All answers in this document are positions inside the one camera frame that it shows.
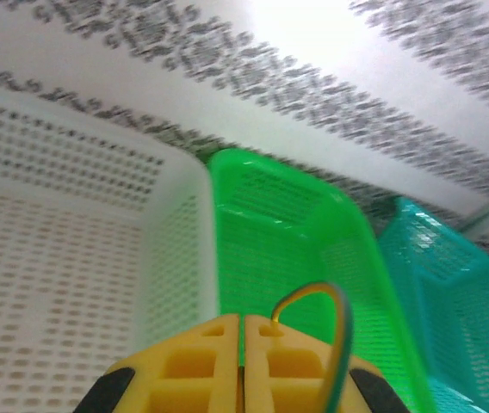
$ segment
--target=wire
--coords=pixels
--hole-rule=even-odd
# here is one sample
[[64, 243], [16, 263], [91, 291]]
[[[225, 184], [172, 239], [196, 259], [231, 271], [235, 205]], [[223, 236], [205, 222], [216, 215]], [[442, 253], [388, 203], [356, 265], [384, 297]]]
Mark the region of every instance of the wire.
[[314, 412], [335, 413], [348, 372], [353, 336], [351, 305], [342, 289], [326, 281], [306, 284], [279, 300], [271, 312], [271, 320], [279, 323], [279, 316], [287, 305], [314, 293], [328, 294], [334, 301], [337, 310], [337, 328], [329, 359], [329, 369], [319, 391]]

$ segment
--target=yellow plastic part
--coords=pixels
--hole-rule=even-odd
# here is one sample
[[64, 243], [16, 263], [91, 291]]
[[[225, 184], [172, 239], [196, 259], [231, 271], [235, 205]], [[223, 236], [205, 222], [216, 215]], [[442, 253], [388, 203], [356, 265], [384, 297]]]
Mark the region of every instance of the yellow plastic part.
[[[245, 411], [311, 411], [328, 367], [331, 346], [260, 316], [244, 319], [244, 334]], [[375, 366], [352, 356], [349, 369], [355, 367], [382, 377]], [[371, 413], [349, 374], [337, 413]]]
[[237, 411], [238, 316], [218, 317], [116, 362], [135, 375], [115, 413]]

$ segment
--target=teal plastic basket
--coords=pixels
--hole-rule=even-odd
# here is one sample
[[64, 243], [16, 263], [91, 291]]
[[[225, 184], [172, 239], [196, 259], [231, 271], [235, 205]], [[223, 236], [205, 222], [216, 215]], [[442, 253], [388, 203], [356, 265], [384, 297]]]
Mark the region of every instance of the teal plastic basket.
[[489, 256], [405, 199], [379, 242], [440, 411], [489, 411]]

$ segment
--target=green plastic basket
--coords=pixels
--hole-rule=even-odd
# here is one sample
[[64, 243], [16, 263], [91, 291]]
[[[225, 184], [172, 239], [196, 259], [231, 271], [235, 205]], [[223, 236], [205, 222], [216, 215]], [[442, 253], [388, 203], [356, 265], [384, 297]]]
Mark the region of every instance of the green plastic basket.
[[[336, 282], [352, 303], [354, 354], [373, 362], [412, 412], [435, 411], [423, 364], [358, 207], [332, 185], [247, 151], [221, 151], [209, 169], [221, 312], [268, 317], [296, 287]], [[315, 295], [291, 305], [281, 321], [329, 342], [334, 307]]]

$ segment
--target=patterned border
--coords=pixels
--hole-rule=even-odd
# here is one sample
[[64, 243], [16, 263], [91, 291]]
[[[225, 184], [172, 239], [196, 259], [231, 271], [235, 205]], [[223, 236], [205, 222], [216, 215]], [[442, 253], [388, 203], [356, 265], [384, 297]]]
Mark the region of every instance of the patterned border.
[[[282, 57], [250, 33], [236, 34], [219, 17], [199, 21], [200, 9], [174, 0], [0, 0], [9, 10], [33, 4], [34, 18], [56, 19], [68, 33], [101, 35], [106, 47], [124, 46], [145, 62], [161, 60], [196, 82], [210, 80], [241, 99], [379, 151], [489, 196], [489, 157], [387, 102], [322, 76], [311, 65]], [[360, 12], [382, 2], [355, 2]]]
[[480, 7], [473, 0], [350, 3], [370, 27], [489, 102], [489, 13]]
[[[204, 135], [196, 130], [183, 130], [179, 125], [151, 114], [140, 114], [133, 109], [123, 108], [118, 105], [105, 108], [100, 100], [83, 98], [77, 92], [66, 91], [63, 88], [54, 88], [52, 91], [45, 91], [42, 82], [35, 79], [27, 81], [17, 80], [9, 71], [0, 71], [0, 87], [15, 92], [29, 93], [40, 99], [67, 106], [77, 112], [108, 120], [116, 125], [128, 127], [136, 132], [153, 136], [155, 139], [161, 140], [168, 145], [191, 152], [202, 162], [206, 162], [215, 152], [221, 149], [238, 147], [238, 145], [230, 143], [226, 139], [218, 136]], [[256, 148], [245, 149], [262, 153]], [[308, 174], [317, 176], [342, 189], [365, 212], [377, 232], [394, 215], [394, 200], [399, 194], [393, 191], [379, 188], [366, 182], [359, 182], [347, 176], [334, 174], [328, 170], [298, 163], [291, 159], [276, 157], [269, 153], [263, 154], [294, 166]], [[451, 226], [456, 226], [461, 221], [461, 217], [458, 214], [449, 210], [418, 200], [416, 202], [426, 207], [426, 209]]]

